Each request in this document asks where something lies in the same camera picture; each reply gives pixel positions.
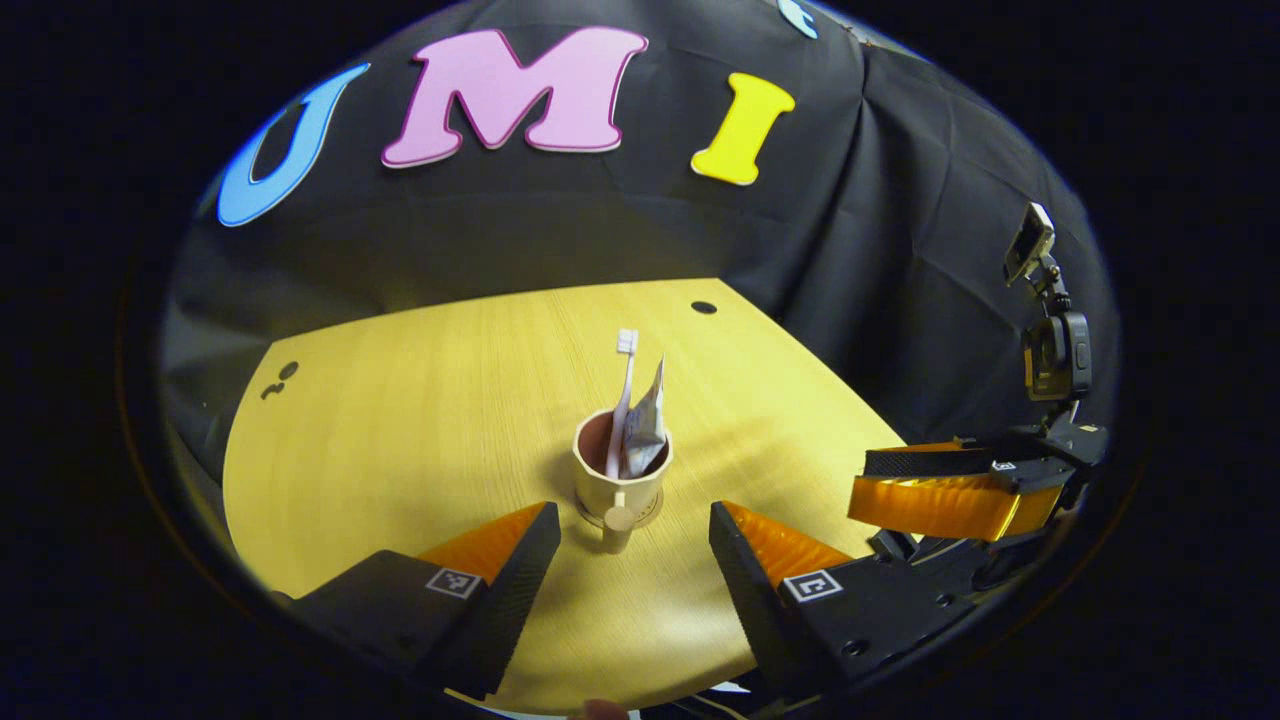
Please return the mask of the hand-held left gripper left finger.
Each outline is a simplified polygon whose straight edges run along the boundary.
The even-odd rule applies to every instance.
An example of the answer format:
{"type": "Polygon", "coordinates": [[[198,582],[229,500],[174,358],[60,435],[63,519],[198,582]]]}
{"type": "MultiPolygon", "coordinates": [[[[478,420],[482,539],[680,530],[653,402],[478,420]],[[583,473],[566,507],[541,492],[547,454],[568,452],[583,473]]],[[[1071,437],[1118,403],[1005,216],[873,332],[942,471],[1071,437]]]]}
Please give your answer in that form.
{"type": "Polygon", "coordinates": [[[561,546],[554,502],[532,503],[416,556],[380,550],[276,602],[308,629],[415,685],[498,692],[561,546]]]}

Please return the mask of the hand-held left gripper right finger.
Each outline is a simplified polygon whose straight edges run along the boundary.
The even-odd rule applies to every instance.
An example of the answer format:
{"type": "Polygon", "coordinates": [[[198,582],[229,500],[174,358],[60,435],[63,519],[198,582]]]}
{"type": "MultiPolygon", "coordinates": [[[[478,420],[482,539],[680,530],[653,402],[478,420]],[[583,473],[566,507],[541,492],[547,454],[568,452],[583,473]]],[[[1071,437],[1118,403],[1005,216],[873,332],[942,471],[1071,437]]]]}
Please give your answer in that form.
{"type": "Polygon", "coordinates": [[[854,559],[739,503],[710,506],[709,542],[765,684],[796,700],[867,684],[975,610],[972,574],[896,530],[854,559]]]}

